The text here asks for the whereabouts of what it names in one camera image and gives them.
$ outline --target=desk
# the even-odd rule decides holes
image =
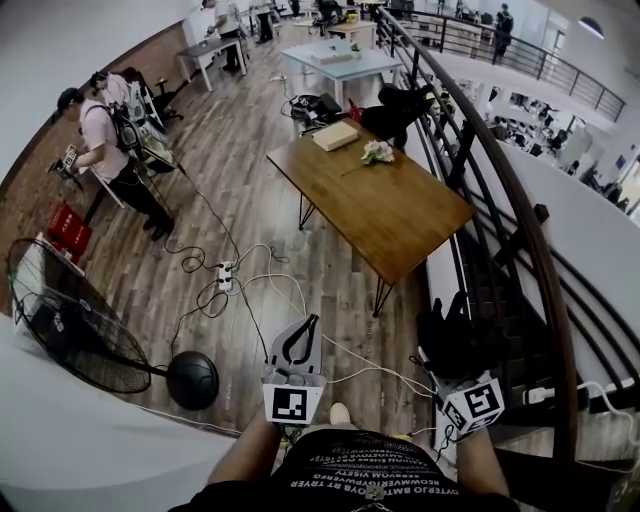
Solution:
[[[209,92],[213,91],[213,87],[211,87],[211,81],[209,80],[209,75],[207,74],[207,65],[211,63],[211,57],[214,54],[220,53],[222,50],[229,48],[229,46],[236,45],[236,50],[238,51],[238,60],[240,61],[240,69],[242,70],[242,74],[247,74],[247,68],[244,62],[244,55],[242,54],[242,47],[240,46],[240,39],[237,37],[232,37],[229,39],[218,39],[218,38],[209,38],[205,39],[201,43],[196,44],[186,50],[182,50],[178,53],[178,60],[180,61],[180,65],[182,68],[182,74],[184,79],[191,83],[191,75],[189,74],[189,70],[187,69],[187,65],[185,63],[186,60],[195,60],[198,63],[198,67],[200,71],[202,71],[202,76],[204,78],[205,84],[207,84],[207,90]]]
[[[300,191],[299,228],[317,209],[378,274],[377,316],[393,286],[464,226],[473,211],[396,150],[393,163],[363,165],[364,145],[376,137],[345,122],[360,132],[346,146],[326,152],[305,136],[267,158]],[[310,203],[304,213],[303,196]]]
[[[363,78],[365,76],[376,75],[384,71],[393,70],[393,81],[396,80],[396,74],[398,68],[401,66],[401,62],[387,56],[384,52],[379,50],[369,50],[368,48],[362,48],[360,51],[361,58],[351,59],[343,62],[335,62],[332,64],[319,64],[312,58],[312,54],[315,51],[326,50],[330,46],[335,46],[339,50],[350,48],[350,44],[347,41],[339,39],[323,39],[322,41],[316,41],[315,43],[305,44],[303,46],[294,46],[288,50],[284,50],[282,55],[287,58],[291,68],[290,76],[293,77],[292,63],[299,63],[304,66],[308,66],[317,73],[326,76],[334,81],[335,84],[335,100],[338,105],[344,107],[344,82],[347,80],[355,80],[357,78]]]
[[[358,32],[369,31],[371,33],[371,49],[376,45],[376,23],[373,21],[356,21],[355,23],[340,23],[329,27],[327,31],[331,34],[344,34],[347,40],[353,41],[353,35]]]

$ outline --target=black t-shirt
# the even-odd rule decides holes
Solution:
[[[209,485],[172,510],[507,512],[518,507],[504,496],[465,493],[411,443],[374,432],[327,429],[300,439],[266,482]]]

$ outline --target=black pants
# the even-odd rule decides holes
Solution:
[[[273,39],[273,34],[271,33],[271,25],[269,24],[269,16],[270,14],[258,14],[258,19],[260,20],[260,41],[271,41]]]
[[[130,158],[127,166],[109,183],[109,188],[134,210],[151,217],[156,225],[166,226],[171,222],[171,217],[143,185],[134,169],[134,160]]]
[[[232,37],[238,37],[237,30],[220,34],[220,39],[230,39]],[[227,48],[227,66],[230,68],[237,68],[240,66],[240,63],[238,62],[238,49],[235,44]]]

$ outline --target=box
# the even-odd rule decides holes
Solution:
[[[314,133],[313,141],[325,151],[333,151],[358,138],[358,130],[347,123],[339,122]]]

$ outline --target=wooden railing handrail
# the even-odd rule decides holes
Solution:
[[[429,65],[460,111],[465,115],[467,122],[473,126],[479,142],[485,149],[500,179],[524,233],[525,240],[530,247],[531,261],[538,277],[540,296],[553,341],[553,372],[558,403],[553,456],[559,462],[572,464],[575,460],[577,440],[578,392],[571,331],[551,251],[529,198],[502,148],[455,80],[384,7],[380,7],[379,12]]]

